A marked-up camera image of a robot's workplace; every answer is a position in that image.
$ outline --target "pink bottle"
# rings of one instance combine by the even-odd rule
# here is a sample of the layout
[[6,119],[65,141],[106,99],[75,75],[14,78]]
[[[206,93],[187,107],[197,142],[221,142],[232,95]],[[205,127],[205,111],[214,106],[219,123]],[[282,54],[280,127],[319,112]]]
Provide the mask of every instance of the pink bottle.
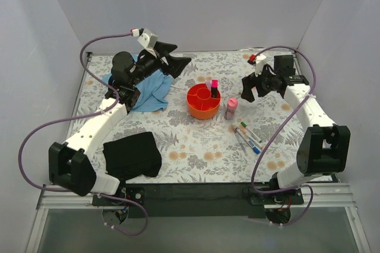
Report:
[[228,100],[226,113],[224,114],[224,118],[230,121],[235,117],[235,111],[238,108],[238,100],[232,97]]

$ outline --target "blue marker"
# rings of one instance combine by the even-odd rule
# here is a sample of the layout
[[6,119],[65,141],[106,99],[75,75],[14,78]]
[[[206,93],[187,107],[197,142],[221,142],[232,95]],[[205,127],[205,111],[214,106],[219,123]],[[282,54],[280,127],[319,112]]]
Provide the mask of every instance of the blue marker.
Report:
[[254,145],[254,143],[251,140],[248,139],[248,137],[242,132],[242,130],[240,128],[235,127],[234,125],[232,125],[232,127],[244,139],[244,141],[247,142],[247,144],[252,147],[252,150],[256,154],[260,154],[260,150],[258,150],[258,148]]

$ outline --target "orange bowl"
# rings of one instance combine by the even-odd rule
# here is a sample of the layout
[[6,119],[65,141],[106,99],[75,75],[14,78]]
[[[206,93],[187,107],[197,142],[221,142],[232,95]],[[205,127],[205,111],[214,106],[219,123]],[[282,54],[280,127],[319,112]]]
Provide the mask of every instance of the orange bowl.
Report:
[[197,119],[210,119],[217,114],[220,99],[219,91],[217,97],[211,97],[211,91],[206,87],[206,84],[197,84],[188,91],[188,111]]

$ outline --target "table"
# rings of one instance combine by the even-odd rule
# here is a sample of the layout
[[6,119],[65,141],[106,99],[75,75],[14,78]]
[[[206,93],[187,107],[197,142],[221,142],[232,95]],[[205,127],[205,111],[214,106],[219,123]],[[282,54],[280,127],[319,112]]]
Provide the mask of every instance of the table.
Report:
[[[240,98],[241,79],[254,67],[246,61],[257,50],[236,52],[175,53],[191,57],[191,63],[174,80],[166,96],[169,105],[164,111],[153,113],[131,112],[106,137],[105,142],[117,140],[144,131],[151,131],[162,155],[162,167],[155,178],[139,176],[130,183],[191,183],[191,182],[249,182],[258,156],[246,147],[244,154],[231,128],[244,121],[264,142],[267,142],[292,111],[277,93],[270,93],[248,103]],[[273,65],[274,55],[291,54],[287,51],[269,51],[265,55]],[[112,56],[92,56],[89,69],[103,77],[110,72]],[[218,114],[207,121],[194,119],[186,106],[186,93],[195,84],[216,78],[222,100]],[[93,113],[104,98],[106,87],[86,74],[80,93],[77,115]],[[226,103],[236,97],[239,106],[234,121],[224,119]],[[76,121],[71,133],[84,121]],[[257,171],[257,181],[268,181],[273,173],[296,161],[296,152],[303,137],[303,129],[293,118],[278,135],[264,156]],[[103,147],[99,147],[91,161],[95,171],[105,171]],[[319,181],[330,181],[321,177]]]

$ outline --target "green marker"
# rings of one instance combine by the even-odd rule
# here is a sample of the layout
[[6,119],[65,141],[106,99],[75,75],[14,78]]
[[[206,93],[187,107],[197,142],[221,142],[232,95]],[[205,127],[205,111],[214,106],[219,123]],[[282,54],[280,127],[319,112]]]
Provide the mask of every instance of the green marker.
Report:
[[250,129],[247,127],[247,124],[244,123],[244,121],[242,121],[240,124],[243,125],[243,127],[244,127],[245,129],[247,129],[247,131],[253,136],[253,138],[254,138],[255,140],[257,140],[256,143],[262,143],[262,140],[259,138],[259,136],[257,136],[252,130],[250,130]]

